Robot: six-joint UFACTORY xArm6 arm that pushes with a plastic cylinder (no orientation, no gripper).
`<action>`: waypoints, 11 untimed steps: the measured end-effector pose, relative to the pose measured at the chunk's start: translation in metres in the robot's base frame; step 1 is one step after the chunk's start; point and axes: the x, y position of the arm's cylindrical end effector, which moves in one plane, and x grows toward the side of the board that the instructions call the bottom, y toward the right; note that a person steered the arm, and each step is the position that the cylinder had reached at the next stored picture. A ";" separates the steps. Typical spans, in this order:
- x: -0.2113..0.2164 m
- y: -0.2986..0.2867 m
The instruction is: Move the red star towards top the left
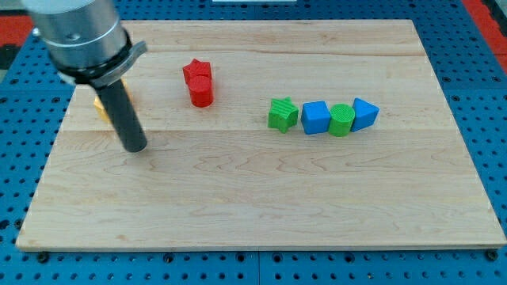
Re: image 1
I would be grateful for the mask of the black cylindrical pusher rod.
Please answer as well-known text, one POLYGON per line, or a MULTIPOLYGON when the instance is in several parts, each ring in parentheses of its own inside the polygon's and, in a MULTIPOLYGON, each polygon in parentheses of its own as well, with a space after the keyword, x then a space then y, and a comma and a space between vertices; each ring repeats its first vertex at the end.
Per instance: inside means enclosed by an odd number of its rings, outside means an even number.
POLYGON ((118 80, 96 89, 96 92, 123 148, 131 153, 143 150, 147 146, 147 138, 124 83, 118 80))

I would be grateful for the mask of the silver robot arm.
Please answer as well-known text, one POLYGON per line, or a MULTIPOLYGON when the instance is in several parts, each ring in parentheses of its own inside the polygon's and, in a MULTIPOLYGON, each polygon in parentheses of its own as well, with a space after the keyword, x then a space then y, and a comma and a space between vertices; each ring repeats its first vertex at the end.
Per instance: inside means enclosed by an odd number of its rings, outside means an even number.
POLYGON ((92 87, 123 148, 131 153, 147 146, 122 76, 147 51, 132 43, 111 0, 22 0, 59 76, 92 87))

